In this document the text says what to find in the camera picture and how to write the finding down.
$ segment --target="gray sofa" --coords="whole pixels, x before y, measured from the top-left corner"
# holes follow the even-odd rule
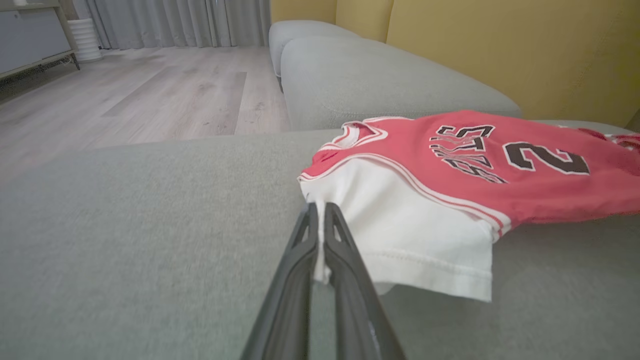
[[[520,117],[485,84],[420,56],[358,37],[336,25],[281,21],[269,33],[294,130],[332,129],[352,120],[417,118],[457,110]]]
[[[237,359],[303,206],[296,176],[339,133],[115,147],[2,187],[0,359]],[[639,359],[639,220],[510,232],[491,304],[404,286],[382,303],[409,359]],[[333,359],[333,317],[316,286],[311,359]]]

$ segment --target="number 2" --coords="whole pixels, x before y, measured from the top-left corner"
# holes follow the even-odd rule
[[[531,157],[538,158],[546,166],[563,174],[589,175],[589,167],[582,156],[570,152],[557,150],[557,154],[544,146],[533,145],[528,142],[512,142],[502,146],[509,165],[526,171],[536,171]]]

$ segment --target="white jersey trim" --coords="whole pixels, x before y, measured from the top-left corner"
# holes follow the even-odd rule
[[[360,137],[360,129],[358,128],[358,126],[352,126],[354,124],[366,127],[373,134],[358,139],[358,137]],[[366,143],[385,139],[389,135],[389,133],[385,130],[378,129],[377,127],[373,127],[359,121],[346,122],[344,125],[342,125],[342,128],[344,130],[342,135],[334,138],[331,142],[322,145],[322,147],[318,151],[349,149],[359,145],[364,145]]]
[[[338,161],[336,164],[333,164],[331,168],[324,171],[322,174],[319,174],[318,176],[311,176],[306,172],[303,172],[298,177],[298,181],[302,182],[302,181],[313,181],[315,179],[320,179],[324,176],[327,176],[328,174],[331,174],[337,167],[341,166],[345,162],[355,158],[364,158],[364,159],[370,159],[370,160],[382,162],[383,164],[390,166],[391,168],[396,170],[398,174],[403,176],[419,194],[425,196],[429,200],[435,201],[443,206],[447,206],[452,209],[466,211],[467,213],[471,213],[487,221],[489,224],[491,224],[491,227],[493,230],[492,238],[494,242],[496,242],[501,236],[503,236],[509,230],[511,230],[511,219],[507,215],[501,213],[500,211],[487,208],[486,206],[480,205],[473,201],[459,199],[459,198],[451,197],[451,196],[436,192],[428,188],[427,186],[425,186],[422,182],[420,182],[420,180],[418,180],[402,164],[379,154],[373,154],[368,152],[353,154]]]

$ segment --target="yellow wall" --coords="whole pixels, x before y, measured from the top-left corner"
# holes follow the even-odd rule
[[[335,24],[364,38],[385,42],[393,0],[338,0]]]
[[[336,0],[271,0],[271,23],[318,20],[335,24]]]
[[[500,90],[528,119],[624,126],[640,108],[638,0],[395,0],[387,43]]]

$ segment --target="gray curtain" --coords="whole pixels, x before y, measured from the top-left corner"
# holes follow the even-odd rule
[[[105,49],[267,45],[269,0],[86,0]]]

